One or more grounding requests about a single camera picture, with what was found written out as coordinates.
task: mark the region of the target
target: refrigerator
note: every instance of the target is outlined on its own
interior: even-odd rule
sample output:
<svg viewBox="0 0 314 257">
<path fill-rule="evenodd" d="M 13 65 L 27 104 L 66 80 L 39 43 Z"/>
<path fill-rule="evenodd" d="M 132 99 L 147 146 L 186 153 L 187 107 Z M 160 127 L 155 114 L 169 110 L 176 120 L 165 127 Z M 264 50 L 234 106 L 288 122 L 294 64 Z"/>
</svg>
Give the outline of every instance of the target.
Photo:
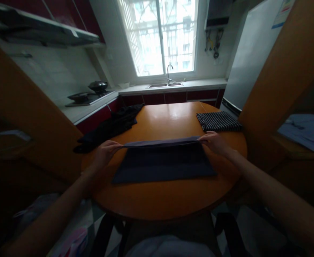
<svg viewBox="0 0 314 257">
<path fill-rule="evenodd" d="M 238 118 L 295 0 L 265 0 L 248 12 L 220 110 Z"/>
</svg>

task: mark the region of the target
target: cabinet door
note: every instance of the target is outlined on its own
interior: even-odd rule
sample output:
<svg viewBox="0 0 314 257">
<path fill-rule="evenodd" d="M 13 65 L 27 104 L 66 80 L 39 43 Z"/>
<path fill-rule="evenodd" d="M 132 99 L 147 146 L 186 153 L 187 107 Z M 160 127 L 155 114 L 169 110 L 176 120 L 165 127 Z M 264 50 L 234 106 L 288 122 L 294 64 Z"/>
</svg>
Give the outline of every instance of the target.
<svg viewBox="0 0 314 257">
<path fill-rule="evenodd" d="M 51 19 L 49 11 L 42 0 L 0 0 L 0 3 L 29 12 L 47 19 Z"/>
<path fill-rule="evenodd" d="M 44 1 L 57 22 L 86 30 L 73 0 Z"/>
<path fill-rule="evenodd" d="M 220 89 L 219 95 L 218 95 L 218 98 L 217 98 L 217 103 L 216 103 L 216 107 L 218 109 L 220 108 L 222 97 L 224 97 L 224 93 L 225 93 L 225 90 L 224 89 Z"/>
<path fill-rule="evenodd" d="M 88 132 L 93 131 L 98 127 L 98 125 L 109 119 L 111 117 L 111 111 L 108 106 L 104 106 L 102 109 L 98 110 L 92 116 L 88 117 L 84 121 L 76 125 L 76 127 L 83 133 L 87 134 Z"/>
<path fill-rule="evenodd" d="M 124 106 L 121 97 L 116 98 L 114 101 L 108 104 L 112 112 L 117 112 Z"/>
<path fill-rule="evenodd" d="M 103 38 L 99 23 L 96 20 L 89 0 L 74 0 L 74 3 L 76 4 L 78 12 L 80 13 L 82 20 L 85 23 L 87 31 L 98 35 L 100 42 L 105 43 L 105 39 Z"/>
<path fill-rule="evenodd" d="M 166 104 L 175 104 L 187 101 L 187 92 L 164 93 Z"/>
<path fill-rule="evenodd" d="M 142 95 L 122 96 L 122 100 L 126 106 L 144 103 Z"/>
<path fill-rule="evenodd" d="M 216 99 L 219 90 L 188 91 L 187 100 Z"/>
<path fill-rule="evenodd" d="M 165 104 L 164 94 L 143 95 L 145 105 Z"/>
</svg>

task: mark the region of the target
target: round wooden table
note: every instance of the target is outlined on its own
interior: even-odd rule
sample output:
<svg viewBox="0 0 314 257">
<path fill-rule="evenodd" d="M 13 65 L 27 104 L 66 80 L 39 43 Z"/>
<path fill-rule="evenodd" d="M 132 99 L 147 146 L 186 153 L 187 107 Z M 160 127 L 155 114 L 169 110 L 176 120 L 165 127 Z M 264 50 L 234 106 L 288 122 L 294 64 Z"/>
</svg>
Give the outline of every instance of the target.
<svg viewBox="0 0 314 257">
<path fill-rule="evenodd" d="M 144 106 L 136 117 L 138 123 L 112 140 L 125 144 L 201 136 L 205 133 L 196 113 L 217 111 L 220 110 L 202 102 Z M 220 135 L 233 149 L 247 156 L 243 133 L 220 132 Z M 127 151 L 121 149 L 106 167 L 105 175 L 94 181 L 92 196 L 106 212 L 129 220 L 171 220 L 214 208 L 224 201 L 241 174 L 227 159 L 206 146 L 204 150 L 217 176 L 114 185 L 111 181 Z M 91 163 L 93 155 L 94 151 L 84 157 L 83 169 Z"/>
</svg>

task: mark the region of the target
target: gas stove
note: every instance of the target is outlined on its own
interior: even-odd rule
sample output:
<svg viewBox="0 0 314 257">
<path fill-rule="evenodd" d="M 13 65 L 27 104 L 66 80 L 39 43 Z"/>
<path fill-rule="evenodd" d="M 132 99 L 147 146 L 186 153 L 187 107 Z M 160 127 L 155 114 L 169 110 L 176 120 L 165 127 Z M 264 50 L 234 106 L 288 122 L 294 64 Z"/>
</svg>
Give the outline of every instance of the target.
<svg viewBox="0 0 314 257">
<path fill-rule="evenodd" d="M 105 92 L 102 92 L 101 94 L 89 93 L 87 94 L 87 98 L 84 101 L 80 103 L 72 102 L 70 104 L 67 104 L 66 107 L 92 105 L 96 103 L 97 101 L 103 99 L 105 96 L 110 95 L 113 92 L 114 91 L 105 91 Z"/>
</svg>

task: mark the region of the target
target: window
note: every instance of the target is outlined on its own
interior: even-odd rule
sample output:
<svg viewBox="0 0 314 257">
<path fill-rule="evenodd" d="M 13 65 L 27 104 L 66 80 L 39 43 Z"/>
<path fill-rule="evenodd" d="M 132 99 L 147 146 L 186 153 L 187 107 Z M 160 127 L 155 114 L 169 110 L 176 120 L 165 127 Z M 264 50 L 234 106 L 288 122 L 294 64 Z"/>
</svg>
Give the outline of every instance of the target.
<svg viewBox="0 0 314 257">
<path fill-rule="evenodd" d="M 183 61 L 183 69 L 188 69 L 189 63 L 189 61 Z"/>
<path fill-rule="evenodd" d="M 117 1 L 137 76 L 194 70 L 199 0 Z"/>
<path fill-rule="evenodd" d="M 190 44 L 184 44 L 183 45 L 183 52 L 188 52 L 189 51 L 189 47 L 190 47 Z"/>
</svg>

